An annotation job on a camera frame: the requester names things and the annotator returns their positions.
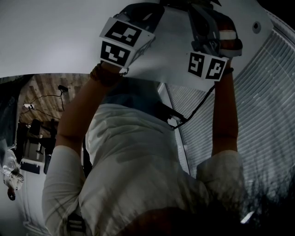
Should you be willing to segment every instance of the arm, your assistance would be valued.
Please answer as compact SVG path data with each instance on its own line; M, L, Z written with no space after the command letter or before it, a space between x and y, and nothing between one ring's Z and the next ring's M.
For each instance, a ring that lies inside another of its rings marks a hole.
M119 73L121 68L103 63L101 67L112 73ZM57 133L56 145L63 145L81 153L83 138L91 120L105 95L112 87L103 86L99 81L90 79L79 91L74 100L67 105Z
M237 151L238 119L232 73L215 83L212 156L225 150Z

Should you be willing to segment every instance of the wrist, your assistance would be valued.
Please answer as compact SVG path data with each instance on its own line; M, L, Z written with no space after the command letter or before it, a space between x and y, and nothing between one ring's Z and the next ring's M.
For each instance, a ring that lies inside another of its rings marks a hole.
M226 69L231 68L231 59L229 59L229 60L226 62L225 68L226 68Z
M227 63L225 66L225 69L223 71L223 74L221 76L221 80L219 82L215 82L215 88L218 87L220 84L222 84L223 81L227 81L229 79L233 80L232 72L233 68L231 67L231 63Z
M114 73L114 74L118 74L122 69L122 68L120 68L120 67L118 67L116 65L112 65L112 64L107 63L107 62L102 62L101 67L102 67L102 69L107 70L107 71L109 71L111 73Z

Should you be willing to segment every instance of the white ceiling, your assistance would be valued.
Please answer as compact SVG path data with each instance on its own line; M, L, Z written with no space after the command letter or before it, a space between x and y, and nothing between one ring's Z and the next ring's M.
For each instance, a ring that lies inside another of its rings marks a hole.
M140 0L2 0L0 1L0 77L32 73L90 73L100 61L100 32L107 19ZM272 24L256 0L220 0L216 10L230 16L244 44L234 59L237 75L259 51ZM260 21L262 30L252 32ZM207 91L187 72L193 40L186 12L166 8L157 40L131 67L129 76Z

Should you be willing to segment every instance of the white marker block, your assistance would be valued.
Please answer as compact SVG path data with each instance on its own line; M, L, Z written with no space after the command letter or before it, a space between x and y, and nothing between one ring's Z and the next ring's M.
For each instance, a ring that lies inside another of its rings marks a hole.
M188 72L200 79L220 81L228 58L200 52L188 53Z
M109 18L100 38L100 59L127 69L144 54L155 35L128 22Z

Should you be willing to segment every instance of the black cable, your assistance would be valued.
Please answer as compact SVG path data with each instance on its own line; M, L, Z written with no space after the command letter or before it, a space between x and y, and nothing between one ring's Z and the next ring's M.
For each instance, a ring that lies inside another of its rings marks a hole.
M65 111L65 109L64 109L64 102L63 102L63 97L62 97L62 95L63 95L63 92L61 91L61 95L60 95L61 105L63 106L63 110Z
M198 109L204 104L204 102L206 101L206 99L209 97L209 95L212 93L212 91L215 89L215 85L213 85L209 91L206 93L205 97L203 98L203 100L199 103L199 105L193 110L193 112L191 113L191 115L189 116L189 118L185 121L182 122L181 124L175 126L173 129L176 130L177 128L179 128L180 126L183 126L185 123L187 123L194 115L195 113L198 111Z
M38 112L43 113L44 115L47 115L47 116L50 116L50 117L53 117L53 118L55 118L55 119L60 120L60 118L57 118L57 117L55 117L55 116L52 116L52 115L46 114L46 113L44 113L43 111L40 111L40 110L38 110L38 109L34 109L34 108L31 108L31 109L32 109L33 111L38 111Z
M21 116L21 115L23 115L23 114L25 114L25 113L27 113L27 112L30 112L30 111L31 111L31 110L30 110L30 108L29 108L29 110L28 110L28 111L20 113L20 115L19 115L19 116Z
M38 100L39 98L42 98L42 97L49 97L49 96L53 96L53 97L60 97L61 95L42 95L41 97L38 97L38 98L35 98L34 100L32 100L31 102L30 102L30 104L32 104L34 101L36 101L36 100Z

